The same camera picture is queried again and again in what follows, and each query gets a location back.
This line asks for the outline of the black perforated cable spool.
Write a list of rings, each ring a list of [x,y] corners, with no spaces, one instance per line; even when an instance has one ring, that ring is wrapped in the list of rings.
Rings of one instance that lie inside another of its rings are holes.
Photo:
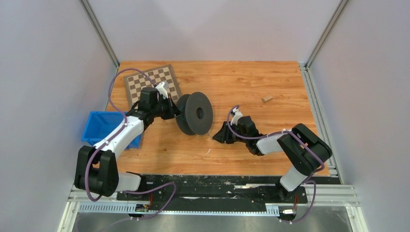
[[[202,92],[184,94],[177,101],[182,119],[176,120],[179,129],[186,135],[205,135],[213,124],[213,108]]]

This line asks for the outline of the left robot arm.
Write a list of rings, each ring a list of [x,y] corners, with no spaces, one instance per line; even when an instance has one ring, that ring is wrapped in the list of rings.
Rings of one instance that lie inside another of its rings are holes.
[[[147,196],[148,187],[142,176],[120,173],[117,159],[125,148],[160,117],[164,120],[181,114],[169,96],[164,82],[156,87],[145,87],[140,100],[131,110],[122,113],[122,122],[94,146],[83,146],[78,152],[74,185],[85,190],[88,198],[96,202],[100,197],[109,197],[115,192],[129,191],[136,200]]]

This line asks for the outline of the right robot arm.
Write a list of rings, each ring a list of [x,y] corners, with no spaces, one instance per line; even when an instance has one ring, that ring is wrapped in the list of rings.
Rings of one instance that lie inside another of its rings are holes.
[[[213,140],[222,144],[242,142],[250,153],[257,156],[284,152],[292,165],[276,188],[276,195],[283,202],[291,200],[295,190],[321,170],[333,155],[330,146],[302,123],[290,130],[262,134],[249,116],[243,116],[236,122],[225,121]]]

